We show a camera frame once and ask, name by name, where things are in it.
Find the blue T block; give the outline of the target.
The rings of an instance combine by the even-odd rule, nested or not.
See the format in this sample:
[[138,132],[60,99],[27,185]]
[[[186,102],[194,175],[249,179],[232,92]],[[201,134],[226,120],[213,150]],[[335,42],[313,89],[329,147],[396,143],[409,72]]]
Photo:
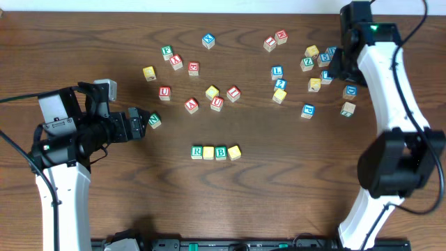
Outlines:
[[331,84],[333,78],[329,76],[329,72],[327,70],[322,70],[320,74],[321,84],[329,85]]

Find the yellow O block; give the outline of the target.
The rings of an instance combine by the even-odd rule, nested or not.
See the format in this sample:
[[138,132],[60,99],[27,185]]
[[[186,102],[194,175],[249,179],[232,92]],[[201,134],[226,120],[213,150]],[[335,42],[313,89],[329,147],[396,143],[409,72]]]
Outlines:
[[213,160],[215,157],[215,147],[214,146],[204,146],[203,147],[203,159]]
[[237,160],[241,157],[242,153],[238,145],[232,146],[227,149],[231,161]]

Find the green B block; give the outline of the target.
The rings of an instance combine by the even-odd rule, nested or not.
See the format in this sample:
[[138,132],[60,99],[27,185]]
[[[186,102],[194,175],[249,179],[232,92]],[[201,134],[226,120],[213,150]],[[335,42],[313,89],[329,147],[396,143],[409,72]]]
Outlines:
[[225,146],[215,147],[215,159],[216,160],[226,160],[227,159],[227,149]]

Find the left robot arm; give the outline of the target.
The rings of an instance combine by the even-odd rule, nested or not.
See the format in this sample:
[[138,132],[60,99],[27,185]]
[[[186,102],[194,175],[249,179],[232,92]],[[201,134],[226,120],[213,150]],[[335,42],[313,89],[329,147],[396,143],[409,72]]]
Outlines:
[[117,84],[99,79],[38,95],[44,117],[31,157],[43,212],[45,250],[91,250],[88,199],[91,155],[113,143],[142,139],[149,112],[111,112]]

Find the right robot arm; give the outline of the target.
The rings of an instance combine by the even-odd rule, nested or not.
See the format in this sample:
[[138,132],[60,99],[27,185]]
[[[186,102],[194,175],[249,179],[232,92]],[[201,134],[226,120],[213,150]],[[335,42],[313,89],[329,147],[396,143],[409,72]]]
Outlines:
[[[445,133],[432,130],[410,87],[403,63],[402,38],[394,23],[373,20],[370,1],[352,1],[340,10],[341,47],[329,75],[366,86],[376,115],[377,138],[360,156],[360,191],[346,219],[338,226],[339,244],[347,250],[369,250],[392,211],[427,215],[441,204],[445,175],[440,155]],[[439,191],[423,211],[404,207],[405,198],[423,188],[433,170]]]

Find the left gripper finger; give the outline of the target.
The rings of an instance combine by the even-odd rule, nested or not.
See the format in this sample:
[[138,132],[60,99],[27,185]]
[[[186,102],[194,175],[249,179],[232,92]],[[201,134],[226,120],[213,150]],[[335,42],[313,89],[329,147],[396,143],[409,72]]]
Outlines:
[[131,118],[130,127],[133,140],[142,139],[145,136],[146,126],[143,120],[139,118]]
[[130,107],[128,111],[130,115],[129,121],[133,126],[147,126],[150,112],[138,107]]

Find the green R block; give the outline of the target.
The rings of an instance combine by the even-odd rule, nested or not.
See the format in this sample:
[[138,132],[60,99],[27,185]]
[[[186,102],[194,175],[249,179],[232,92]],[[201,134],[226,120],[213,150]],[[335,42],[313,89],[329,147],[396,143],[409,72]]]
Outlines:
[[192,146],[190,155],[193,160],[201,160],[203,158],[203,146]]

